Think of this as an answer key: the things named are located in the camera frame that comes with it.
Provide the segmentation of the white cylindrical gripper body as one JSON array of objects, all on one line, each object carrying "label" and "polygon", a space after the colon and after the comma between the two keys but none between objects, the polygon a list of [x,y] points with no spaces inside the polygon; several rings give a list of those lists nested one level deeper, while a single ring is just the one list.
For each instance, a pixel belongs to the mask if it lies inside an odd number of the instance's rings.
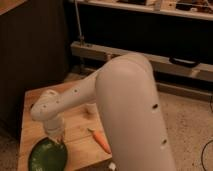
[{"label": "white cylindrical gripper body", "polygon": [[61,116],[55,116],[43,123],[45,133],[49,137],[61,136],[64,133],[64,119]]}]

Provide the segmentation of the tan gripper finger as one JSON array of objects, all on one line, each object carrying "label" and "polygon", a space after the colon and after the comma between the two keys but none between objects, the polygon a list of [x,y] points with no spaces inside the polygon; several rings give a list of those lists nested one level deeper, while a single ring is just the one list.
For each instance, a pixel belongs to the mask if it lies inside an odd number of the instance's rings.
[{"label": "tan gripper finger", "polygon": [[64,135],[57,136],[55,138],[55,142],[58,143],[58,144],[64,143]]}]

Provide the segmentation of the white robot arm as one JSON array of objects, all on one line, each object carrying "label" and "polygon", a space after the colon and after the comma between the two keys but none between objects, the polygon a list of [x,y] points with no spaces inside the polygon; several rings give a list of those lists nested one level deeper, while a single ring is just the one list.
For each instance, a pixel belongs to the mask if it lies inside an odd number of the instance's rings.
[{"label": "white robot arm", "polygon": [[31,108],[31,117],[56,134],[57,115],[95,101],[118,171],[176,171],[153,69],[139,53],[128,53],[59,94],[47,90]]}]

